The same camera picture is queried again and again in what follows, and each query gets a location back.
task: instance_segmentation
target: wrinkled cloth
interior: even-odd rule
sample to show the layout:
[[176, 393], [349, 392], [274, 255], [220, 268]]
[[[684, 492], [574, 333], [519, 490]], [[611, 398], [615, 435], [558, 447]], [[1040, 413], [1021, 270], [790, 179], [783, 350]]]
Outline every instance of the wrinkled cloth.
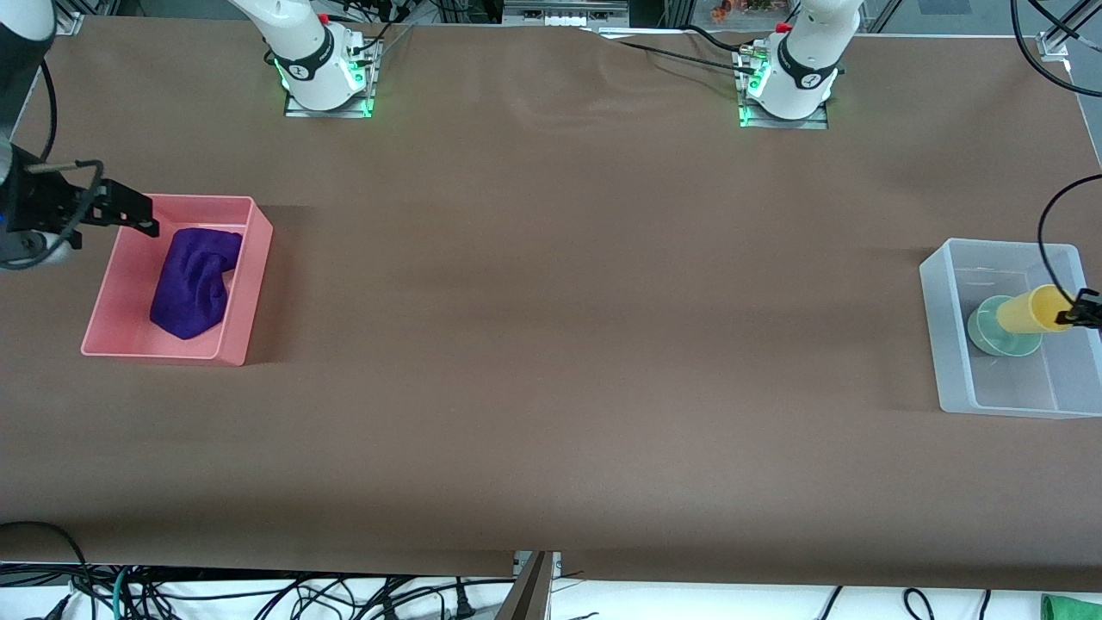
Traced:
[[172, 236], [161, 267], [149, 318], [164, 331], [188, 340], [222, 323], [229, 293], [222, 274], [237, 267], [241, 235], [184, 228]]
[[1102, 605], [1045, 595], [1040, 599], [1040, 617], [1041, 620], [1102, 620]]

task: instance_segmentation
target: green object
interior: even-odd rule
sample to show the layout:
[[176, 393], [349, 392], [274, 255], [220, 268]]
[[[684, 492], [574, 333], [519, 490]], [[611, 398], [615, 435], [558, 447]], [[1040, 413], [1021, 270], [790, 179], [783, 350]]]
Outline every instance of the green object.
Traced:
[[969, 340], [988, 356], [1025, 358], [1040, 349], [1044, 335], [1011, 334], [998, 325], [996, 309], [1011, 298], [1013, 297], [1006, 294], [988, 296], [968, 318]]
[[1102, 620], [1102, 605], [1068, 597], [1040, 597], [1041, 620]]

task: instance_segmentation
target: mounting plate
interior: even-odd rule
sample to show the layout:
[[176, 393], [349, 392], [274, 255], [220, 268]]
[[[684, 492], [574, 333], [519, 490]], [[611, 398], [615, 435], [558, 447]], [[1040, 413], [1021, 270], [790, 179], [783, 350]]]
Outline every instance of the mounting plate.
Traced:
[[[352, 45], [364, 45], [363, 33], [353, 31]], [[366, 86], [344, 105], [331, 110], [312, 110], [300, 105], [288, 91], [287, 100], [283, 102], [283, 116], [289, 118], [371, 118], [375, 113], [375, 90], [379, 84], [379, 63], [382, 59], [385, 45], [386, 41], [380, 39], [364, 52], [348, 58], [349, 62], [367, 61], [364, 67], [353, 69], [353, 75], [361, 78]], [[283, 89], [287, 90], [287, 84], [283, 85]]]
[[[761, 61], [757, 57], [750, 57], [747, 59], [746, 56], [739, 54], [738, 52], [731, 53], [731, 59], [735, 66], [748, 66], [750, 68], [757, 69], [756, 65], [759, 65]], [[749, 83], [753, 76], [746, 75], [745, 73], [735, 72], [735, 89], [738, 91], [738, 124], [742, 127], [767, 127], [770, 129], [827, 129], [827, 104], [819, 104], [815, 111], [807, 118], [800, 118], [797, 120], [788, 120], [786, 118], [778, 118], [773, 116], [761, 104], [747, 96], [746, 91], [749, 89]]]

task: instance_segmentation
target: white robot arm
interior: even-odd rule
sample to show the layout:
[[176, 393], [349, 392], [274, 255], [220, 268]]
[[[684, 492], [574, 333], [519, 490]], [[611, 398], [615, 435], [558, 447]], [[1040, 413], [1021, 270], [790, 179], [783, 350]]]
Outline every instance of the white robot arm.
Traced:
[[801, 0], [792, 30], [765, 40], [767, 66], [747, 95], [785, 119], [811, 116], [830, 97], [838, 61], [861, 24], [862, 0]]
[[260, 29], [291, 96], [312, 110], [329, 110], [365, 88], [364, 37], [323, 23], [310, 0], [229, 0]]

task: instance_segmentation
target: yellow cup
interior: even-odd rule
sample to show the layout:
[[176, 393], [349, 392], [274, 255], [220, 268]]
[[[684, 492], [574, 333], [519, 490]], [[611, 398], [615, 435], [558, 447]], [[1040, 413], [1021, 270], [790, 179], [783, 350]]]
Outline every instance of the yellow cup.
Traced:
[[1011, 334], [1062, 333], [1071, 326], [1057, 325], [1056, 316], [1070, 308], [1060, 289], [1045, 284], [1000, 305], [995, 320]]

